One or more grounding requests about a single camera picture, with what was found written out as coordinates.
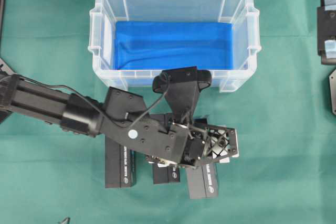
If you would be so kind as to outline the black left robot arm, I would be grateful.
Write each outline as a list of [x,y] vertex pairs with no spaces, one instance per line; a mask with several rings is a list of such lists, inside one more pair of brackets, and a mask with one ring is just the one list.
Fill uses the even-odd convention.
[[30,78],[1,73],[1,111],[57,124],[66,132],[90,137],[103,134],[150,163],[197,168],[238,157],[233,128],[194,121],[185,112],[149,113],[142,96],[109,88],[104,103],[64,86],[49,86]]

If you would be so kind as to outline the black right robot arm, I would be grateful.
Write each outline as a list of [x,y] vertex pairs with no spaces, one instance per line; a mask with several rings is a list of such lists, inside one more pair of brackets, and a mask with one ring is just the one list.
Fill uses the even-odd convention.
[[317,52],[323,65],[335,65],[335,0],[317,7]]

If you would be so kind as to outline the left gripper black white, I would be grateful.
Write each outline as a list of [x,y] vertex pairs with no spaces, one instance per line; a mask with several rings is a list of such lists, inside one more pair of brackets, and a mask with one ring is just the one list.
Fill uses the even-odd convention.
[[231,157],[239,157],[238,136],[234,128],[210,125],[207,118],[194,119],[189,125],[189,135],[180,162],[167,161],[154,156],[145,160],[160,168],[196,169],[212,163],[228,163]]

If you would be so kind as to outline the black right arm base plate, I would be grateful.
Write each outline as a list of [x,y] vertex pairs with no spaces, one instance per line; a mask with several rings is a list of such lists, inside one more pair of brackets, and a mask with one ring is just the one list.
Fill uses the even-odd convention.
[[336,69],[329,75],[330,103],[333,115],[336,115]]

